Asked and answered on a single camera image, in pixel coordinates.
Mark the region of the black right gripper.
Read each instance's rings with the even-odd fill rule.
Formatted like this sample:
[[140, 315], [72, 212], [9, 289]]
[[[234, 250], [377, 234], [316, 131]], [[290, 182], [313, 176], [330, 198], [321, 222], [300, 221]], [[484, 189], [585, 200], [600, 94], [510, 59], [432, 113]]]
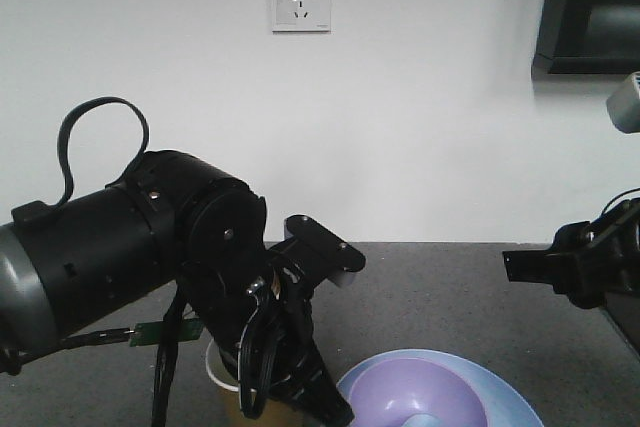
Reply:
[[606, 295], [639, 296], [639, 200], [619, 202], [593, 221], [567, 224], [547, 250], [509, 250], [502, 257], [511, 282], [552, 283], [582, 309]]

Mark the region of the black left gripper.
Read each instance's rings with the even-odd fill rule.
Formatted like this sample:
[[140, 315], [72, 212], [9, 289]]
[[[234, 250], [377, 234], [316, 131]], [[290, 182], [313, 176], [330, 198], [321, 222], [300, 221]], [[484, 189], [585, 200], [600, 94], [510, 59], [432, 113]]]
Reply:
[[189, 302], [240, 396], [270, 397], [323, 426], [348, 426], [353, 410], [313, 340], [319, 283], [317, 236], [189, 263]]

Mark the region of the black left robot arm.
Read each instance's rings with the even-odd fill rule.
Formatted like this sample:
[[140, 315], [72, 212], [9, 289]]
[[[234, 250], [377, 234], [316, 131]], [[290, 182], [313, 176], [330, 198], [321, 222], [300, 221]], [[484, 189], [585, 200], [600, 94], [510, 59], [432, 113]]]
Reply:
[[1, 369], [125, 339], [87, 327], [157, 288], [176, 295], [159, 327], [153, 422], [166, 419], [182, 315], [191, 308], [239, 385], [242, 414], [268, 400], [326, 426], [354, 417], [313, 339], [311, 300], [364, 256], [306, 215], [266, 246], [265, 200], [191, 155], [148, 152], [105, 189], [16, 208], [1, 229]]

